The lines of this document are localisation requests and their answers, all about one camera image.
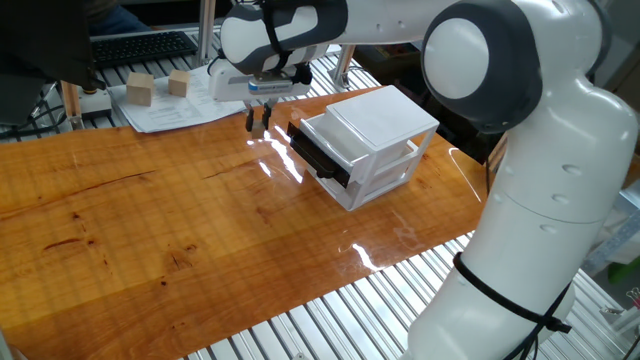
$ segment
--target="desk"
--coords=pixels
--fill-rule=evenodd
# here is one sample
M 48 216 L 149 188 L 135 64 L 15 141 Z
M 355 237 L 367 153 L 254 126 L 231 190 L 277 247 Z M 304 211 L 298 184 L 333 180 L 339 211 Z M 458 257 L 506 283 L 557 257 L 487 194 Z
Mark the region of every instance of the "desk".
M 353 213 L 304 172 L 282 129 L 358 93 L 280 104 L 265 141 L 239 114 L 0 145 L 8 341 L 173 360 L 472 230 L 483 169 L 437 136 L 409 184 Z

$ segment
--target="metal pole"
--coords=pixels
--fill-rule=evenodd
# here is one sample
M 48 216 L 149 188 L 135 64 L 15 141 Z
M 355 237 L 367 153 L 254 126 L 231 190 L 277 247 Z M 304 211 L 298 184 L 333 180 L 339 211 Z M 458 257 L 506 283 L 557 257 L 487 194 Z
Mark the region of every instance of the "metal pole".
M 349 66 L 351 65 L 351 59 L 353 58 L 353 52 L 355 50 L 355 45 L 342 45 L 336 68 L 329 70 L 329 75 L 331 75 L 331 80 L 335 86 L 340 88 L 349 87 L 347 73 L 349 72 Z
M 213 21 L 216 14 L 216 0 L 200 0 L 200 31 L 198 53 L 193 58 L 193 67 L 206 65 L 213 52 Z

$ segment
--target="white drawer unit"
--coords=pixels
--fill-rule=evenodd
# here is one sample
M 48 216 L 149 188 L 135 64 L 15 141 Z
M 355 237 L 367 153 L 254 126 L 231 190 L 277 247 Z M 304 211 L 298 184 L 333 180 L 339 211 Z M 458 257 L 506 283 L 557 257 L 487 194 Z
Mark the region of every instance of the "white drawer unit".
M 315 179 L 354 210 L 411 179 L 438 125 L 388 86 L 327 106 L 299 130 L 290 125 L 289 136 Z

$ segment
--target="black cable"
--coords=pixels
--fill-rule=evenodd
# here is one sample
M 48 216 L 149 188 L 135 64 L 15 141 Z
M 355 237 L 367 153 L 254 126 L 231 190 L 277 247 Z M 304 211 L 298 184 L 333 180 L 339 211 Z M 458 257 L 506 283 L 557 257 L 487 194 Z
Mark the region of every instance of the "black cable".
M 60 110 L 62 109 L 64 106 L 63 105 L 59 105 L 56 107 L 53 107 L 47 111 L 41 112 L 38 116 L 36 116 L 35 118 L 32 118 L 31 116 L 29 116 L 29 120 L 27 120 L 26 123 L 20 125 L 20 126 L 15 126 L 13 129 L 11 130 L 7 130 L 3 133 L 0 133 L 0 139 L 6 139 L 6 137 L 10 137 L 11 134 L 16 133 L 18 130 L 24 129 L 30 125 L 34 125 L 36 123 L 36 121 L 40 120 L 43 116 L 49 115 L 52 112 L 56 111 L 56 110 Z
M 58 107 L 53 108 L 53 109 L 51 109 L 51 110 L 47 111 L 47 112 L 46 112 L 46 114 L 49 114 L 51 111 L 53 111 L 54 109 L 57 109 L 57 108 L 58 108 Z M 41 114 L 40 116 L 38 116 L 38 117 L 37 117 L 37 118 L 35 118 L 34 120 L 37 120 L 37 119 L 39 119 L 41 116 L 46 115 L 46 114 Z M 17 137 L 17 136 L 20 136 L 20 137 L 22 137 L 22 136 L 33 136 L 33 135 L 42 134 L 42 133 L 45 133 L 45 132 L 48 132 L 48 131 L 51 131 L 51 130 L 56 129 L 56 128 L 57 128 L 58 126 L 60 126 L 60 124 L 62 124 L 66 119 L 67 119 L 67 115 L 66 115 L 64 112 L 62 112 L 62 113 L 60 113 L 60 116 L 59 116 L 58 121 L 56 121 L 56 123 L 55 123 L 55 124 L 53 124 L 53 125 L 45 126 L 45 127 L 41 127 L 41 128 L 33 129 L 33 130 L 23 130 L 23 131 L 20 131 L 20 130 L 19 130 L 19 129 L 22 129 L 22 128 L 24 128 L 25 126 L 28 126 L 28 125 L 30 125 L 30 124 L 32 124 L 32 123 L 33 123 L 33 122 L 29 122 L 28 124 L 21 125 L 19 128 L 15 128 L 15 129 L 12 129 L 12 130 L 5 131 L 5 132 L 3 132 L 3 133 L 0 133 L 0 140 L 4 140 L 4 139 L 10 138 L 10 137 Z
M 214 57 L 213 60 L 211 60 L 209 67 L 207 67 L 207 74 L 209 74 L 209 76 L 211 76 L 211 67 L 213 66 L 213 64 L 215 64 L 216 60 L 218 59 L 220 59 L 220 55 Z

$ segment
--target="metal grating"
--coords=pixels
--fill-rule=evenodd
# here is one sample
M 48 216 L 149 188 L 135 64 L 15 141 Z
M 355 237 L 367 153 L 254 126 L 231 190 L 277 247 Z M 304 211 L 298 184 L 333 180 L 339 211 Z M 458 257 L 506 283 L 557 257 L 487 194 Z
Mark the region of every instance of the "metal grating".
M 197 30 L 188 32 L 197 43 Z M 220 39 L 214 34 L 214 48 Z M 330 54 L 312 62 L 314 80 L 309 94 L 284 101 L 365 89 L 380 84 L 359 64 L 352 61 L 350 88 L 336 88 L 328 71 L 338 61 Z M 181 56 L 129 64 L 101 70 L 99 78 L 109 86 L 122 85 L 129 73 L 142 72 L 156 78 L 173 69 L 190 70 L 192 57 Z M 52 90 L 43 111 L 62 104 Z M 62 110 L 46 114 L 31 128 L 55 123 Z M 128 126 L 114 111 L 110 117 L 85 121 L 86 128 Z M 8 130 L 0 125 L 0 132 Z M 71 131 L 63 123 L 54 131 L 27 137 L 0 140 L 0 143 L 28 141 Z M 239 334 L 199 350 L 189 360 L 282 360 L 282 359 L 397 359 L 406 348 L 411 322 L 428 305 L 452 267 L 453 255 L 467 245 L 469 235 L 461 236 L 432 250 L 315 299 L 305 305 L 260 323 Z M 620 359 L 631 343 L 615 334 L 599 314 L 603 307 L 620 308 L 589 276 L 580 271 L 574 278 L 576 303 L 568 317 L 570 334 L 554 334 L 540 346 L 538 359 Z

